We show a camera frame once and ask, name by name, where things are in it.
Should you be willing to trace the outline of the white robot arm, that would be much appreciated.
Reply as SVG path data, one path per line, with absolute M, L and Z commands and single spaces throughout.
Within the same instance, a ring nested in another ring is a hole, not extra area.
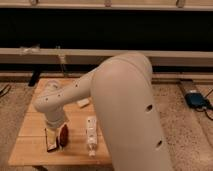
M 148 57 L 124 53 L 64 87 L 47 84 L 34 107 L 56 129 L 64 105 L 90 97 L 115 171 L 173 171 L 151 80 Z

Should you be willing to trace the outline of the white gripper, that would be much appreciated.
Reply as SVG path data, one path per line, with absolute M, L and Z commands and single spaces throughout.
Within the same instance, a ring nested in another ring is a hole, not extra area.
M 48 121 L 46 120 L 46 126 L 48 129 L 46 129 L 46 135 L 47 135 L 47 144 L 49 146 L 55 146 L 57 144 L 57 137 L 58 137 L 58 129 L 61 127 L 65 122 L 68 122 L 69 119 L 67 117 L 64 117 L 62 119 L 59 119 L 57 121 Z

